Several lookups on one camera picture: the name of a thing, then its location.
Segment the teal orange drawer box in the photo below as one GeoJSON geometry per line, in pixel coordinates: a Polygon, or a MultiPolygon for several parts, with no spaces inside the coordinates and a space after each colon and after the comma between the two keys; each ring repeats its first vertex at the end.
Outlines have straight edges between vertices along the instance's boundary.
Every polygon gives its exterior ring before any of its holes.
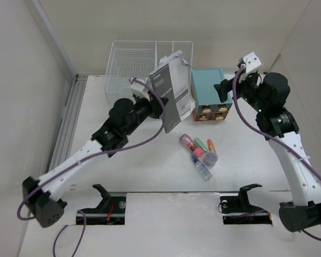
{"type": "Polygon", "coordinates": [[[226,119],[232,106],[232,99],[227,97],[222,102],[214,85],[225,79],[222,69],[193,69],[191,73],[191,93],[196,107],[193,119],[196,122],[219,121],[226,119]]]}

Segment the grey white manual booklet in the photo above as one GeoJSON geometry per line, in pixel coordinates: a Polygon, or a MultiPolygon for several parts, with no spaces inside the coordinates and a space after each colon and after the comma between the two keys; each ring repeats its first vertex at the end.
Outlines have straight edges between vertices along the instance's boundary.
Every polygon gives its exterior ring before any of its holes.
{"type": "Polygon", "coordinates": [[[152,88],[157,96],[168,99],[162,122],[166,133],[190,116],[195,101],[190,93],[190,64],[181,50],[164,56],[159,66],[149,74],[152,88]]]}

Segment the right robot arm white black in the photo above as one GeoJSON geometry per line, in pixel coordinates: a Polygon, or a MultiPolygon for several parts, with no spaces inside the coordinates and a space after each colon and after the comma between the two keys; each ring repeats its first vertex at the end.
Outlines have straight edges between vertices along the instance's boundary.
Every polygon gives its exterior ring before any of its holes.
{"type": "Polygon", "coordinates": [[[256,110],[260,134],[275,152],[290,186],[292,199],[280,192],[266,193],[260,184],[239,189],[237,212],[252,213],[263,209],[277,215],[290,232],[306,232],[321,225],[321,176],[312,168],[302,146],[299,127],[294,116],[285,108],[291,91],[287,78],[279,73],[268,73],[259,82],[254,72],[240,80],[236,74],[231,80],[214,85],[222,102],[230,92],[233,101],[244,99],[256,110]]]}

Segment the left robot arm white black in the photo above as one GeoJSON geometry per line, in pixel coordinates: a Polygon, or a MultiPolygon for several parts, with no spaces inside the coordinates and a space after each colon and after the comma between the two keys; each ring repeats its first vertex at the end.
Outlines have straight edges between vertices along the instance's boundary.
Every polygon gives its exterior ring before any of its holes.
{"type": "Polygon", "coordinates": [[[99,157],[106,160],[127,150],[127,137],[148,117],[159,119],[168,102],[165,97],[135,100],[117,100],[105,123],[75,154],[39,178],[28,177],[23,181],[23,203],[41,227],[50,227],[62,217],[67,205],[62,195],[89,170],[89,164],[99,157]]]}

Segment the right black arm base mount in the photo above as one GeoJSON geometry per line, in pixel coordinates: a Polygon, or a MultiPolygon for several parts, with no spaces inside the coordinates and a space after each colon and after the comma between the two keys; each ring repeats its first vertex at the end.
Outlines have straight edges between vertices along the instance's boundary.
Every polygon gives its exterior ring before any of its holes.
{"type": "Polygon", "coordinates": [[[218,211],[223,215],[224,225],[272,225],[272,217],[266,210],[250,204],[248,191],[262,187],[260,184],[243,186],[238,192],[220,194],[218,211]]]}

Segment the clear jar of paperclips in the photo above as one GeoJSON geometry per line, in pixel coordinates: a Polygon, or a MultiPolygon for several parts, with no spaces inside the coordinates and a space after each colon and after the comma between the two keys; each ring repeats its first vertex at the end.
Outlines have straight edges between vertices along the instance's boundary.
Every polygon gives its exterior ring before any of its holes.
{"type": "Polygon", "coordinates": [[[218,161],[218,155],[216,152],[209,151],[203,158],[203,163],[209,168],[212,168],[218,161]]]}

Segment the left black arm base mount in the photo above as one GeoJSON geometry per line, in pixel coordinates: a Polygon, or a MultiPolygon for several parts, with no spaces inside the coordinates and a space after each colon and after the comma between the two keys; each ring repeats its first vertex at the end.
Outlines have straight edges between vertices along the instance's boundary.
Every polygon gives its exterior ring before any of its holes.
{"type": "MultiPolygon", "coordinates": [[[[94,208],[84,208],[80,211],[85,214],[87,225],[124,225],[126,211],[126,194],[111,195],[101,184],[92,186],[101,196],[101,201],[94,208]]],[[[77,213],[76,225],[84,225],[85,218],[77,213]]]]}

